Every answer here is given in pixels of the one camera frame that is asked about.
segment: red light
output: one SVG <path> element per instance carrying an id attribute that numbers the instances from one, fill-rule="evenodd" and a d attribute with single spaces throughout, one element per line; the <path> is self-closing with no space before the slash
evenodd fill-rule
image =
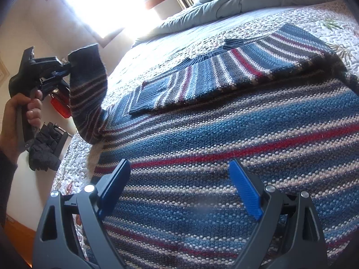
<path id="1" fill-rule="evenodd" d="M 68 106 L 65 106 L 56 98 L 52 98 L 50 101 L 51 105 L 60 113 L 64 118 L 69 118 L 71 116 L 71 111 Z"/>

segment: human hand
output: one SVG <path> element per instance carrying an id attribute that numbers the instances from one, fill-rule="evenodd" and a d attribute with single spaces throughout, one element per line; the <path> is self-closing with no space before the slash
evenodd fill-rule
<path id="1" fill-rule="evenodd" d="M 18 106 L 27 105 L 26 117 L 32 126 L 41 126 L 42 92 L 36 91 L 34 99 L 18 93 L 5 105 L 4 117 L 2 119 L 2 131 L 0 134 L 0 150 L 16 164 L 20 155 L 18 147 L 18 136 L 16 131 L 16 109 Z"/>

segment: red stripe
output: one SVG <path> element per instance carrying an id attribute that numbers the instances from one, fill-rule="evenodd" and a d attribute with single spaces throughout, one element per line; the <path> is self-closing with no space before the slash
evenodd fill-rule
<path id="1" fill-rule="evenodd" d="M 350 232 L 348 235 L 343 236 L 340 239 L 336 239 L 335 241 L 331 240 L 329 243 L 327 243 L 327 249 L 335 249 L 340 247 L 341 245 L 344 245 L 345 243 L 349 242 L 353 235 L 356 233 L 356 230 Z"/>
<path id="2" fill-rule="evenodd" d="M 237 51 L 237 49 L 234 48 L 231 52 L 251 74 L 259 77 L 263 76 L 263 73 L 252 67 L 252 65 Z"/>
<path id="3" fill-rule="evenodd" d="M 132 240 L 136 240 L 139 242 L 144 242 L 146 244 L 154 245 L 161 249 L 177 251 L 177 252 L 184 252 L 184 253 L 187 253 L 190 255 L 200 256 L 200 257 L 204 257 L 204 258 L 207 258 L 207 257 L 210 258 L 210 257 L 214 257 L 214 256 L 217 256 L 219 258 L 228 258 L 228 257 L 236 258 L 238 256 L 237 254 L 232 253 L 232 252 L 196 251 L 196 250 L 189 249 L 187 247 L 183 247 L 180 245 L 172 245 L 169 243 L 164 243 L 164 242 L 157 241 L 157 240 L 154 240 L 151 238 L 147 238 L 147 237 L 141 236 L 140 234 L 125 231 L 120 228 L 108 225 L 108 224 L 104 224 L 104 227 L 105 227 L 105 229 L 112 231 L 120 236 L 125 236 Z M 355 233 L 355 231 L 351 232 L 347 236 L 343 236 L 340 239 L 337 239 L 335 241 L 330 241 L 329 243 L 327 243 L 327 248 L 328 249 L 338 248 L 339 246 L 349 242 L 352 239 L 354 233 Z"/>
<path id="4" fill-rule="evenodd" d="M 288 43 L 296 44 L 297 46 L 301 46 L 301 47 L 304 47 L 304 48 L 306 48 L 306 49 L 310 49 L 310 50 L 314 50 L 314 51 L 323 53 L 323 50 L 321 50 L 321 49 L 319 49 L 319 48 L 316 48 L 316 47 L 313 47 L 313 46 L 309 46 L 309 45 L 307 45 L 307 44 L 300 43 L 300 42 L 298 42 L 298 41 L 289 39 L 289 38 L 284 37 L 284 36 L 282 36 L 282 35 L 280 35 L 280 34 L 278 34 L 278 33 L 273 33 L 272 35 L 275 36 L 275 37 L 277 37 L 277 38 L 279 38 L 279 39 L 281 39 L 281 40 L 284 40 L 284 41 L 286 41 L 286 42 L 288 42 Z"/>
<path id="5" fill-rule="evenodd" d="M 270 142 L 262 145 L 257 145 L 254 147 L 244 148 L 241 150 L 233 150 L 233 151 L 216 153 L 216 154 L 205 154 L 200 156 L 185 156 L 180 158 L 164 159 L 164 160 L 157 160 L 150 162 L 139 162 L 132 164 L 131 167 L 132 169 L 137 169 L 137 168 L 167 166 L 167 165 L 185 164 L 185 163 L 214 162 L 218 160 L 228 160 L 237 157 L 238 158 L 247 157 L 254 154 L 280 150 L 291 146 L 298 146 L 300 144 L 305 144 L 307 142 L 323 141 L 330 139 L 332 137 L 338 137 L 341 135 L 345 135 L 357 131 L 359 131 L 359 124 L 355 123 L 342 128 L 336 128 L 318 133 L 300 135 L 298 137 L 287 138 L 279 142 Z"/>
<path id="6" fill-rule="evenodd" d="M 161 241 L 157 241 L 154 239 L 150 239 L 141 235 L 138 235 L 136 233 L 131 233 L 129 231 L 124 231 L 121 230 L 117 227 L 113 227 L 107 224 L 104 224 L 105 229 L 113 231 L 121 236 L 126 236 L 129 237 L 132 240 L 136 240 L 136 241 L 140 241 L 140 242 L 144 242 L 146 244 L 150 244 L 150 245 L 154 245 L 157 246 L 159 248 L 162 249 L 167 249 L 167 250 L 171 250 L 171 251 L 178 251 L 178 252 L 184 252 L 184 253 L 188 253 L 190 255 L 194 255 L 194 256 L 201 256 L 201 257 L 222 257 L 222 258 L 236 258 L 238 256 L 238 254 L 235 253 L 231 253 L 231 252 L 213 252 L 213 251 L 196 251 L 196 250 L 192 250 L 180 245 L 172 245 L 172 244 L 168 244 L 168 243 L 163 243 Z"/>
<path id="7" fill-rule="evenodd" d="M 116 166 L 106 168 L 96 167 L 94 174 L 110 174 L 114 171 L 114 168 L 116 168 Z"/>
<path id="8" fill-rule="evenodd" d="M 191 75 L 192 75 L 192 66 L 190 65 L 187 68 L 186 80 L 184 82 L 184 85 L 183 85 L 183 88 L 181 90 L 181 94 L 180 94 L 180 97 L 179 97 L 180 100 L 184 100 L 184 95 L 185 95 L 185 93 L 187 91 L 188 84 L 190 83 Z"/>

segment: wooden floor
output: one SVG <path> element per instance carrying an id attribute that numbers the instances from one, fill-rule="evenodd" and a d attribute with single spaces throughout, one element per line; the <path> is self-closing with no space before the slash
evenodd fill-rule
<path id="1" fill-rule="evenodd" d="M 29 265 L 32 265 L 35 231 L 22 225 L 8 215 L 6 217 L 4 230 L 17 252 Z"/>

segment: sweater sleeve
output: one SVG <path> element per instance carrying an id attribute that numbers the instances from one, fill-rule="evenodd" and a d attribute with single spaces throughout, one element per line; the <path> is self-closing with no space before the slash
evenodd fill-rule
<path id="1" fill-rule="evenodd" d="M 108 116 L 101 108 L 107 92 L 107 75 L 98 45 L 72 52 L 69 61 L 71 115 L 81 137 L 95 144 L 101 140 L 101 130 Z"/>
<path id="2" fill-rule="evenodd" d="M 16 168 L 17 166 L 0 151 L 0 225 L 2 227 L 5 224 L 6 207 Z"/>

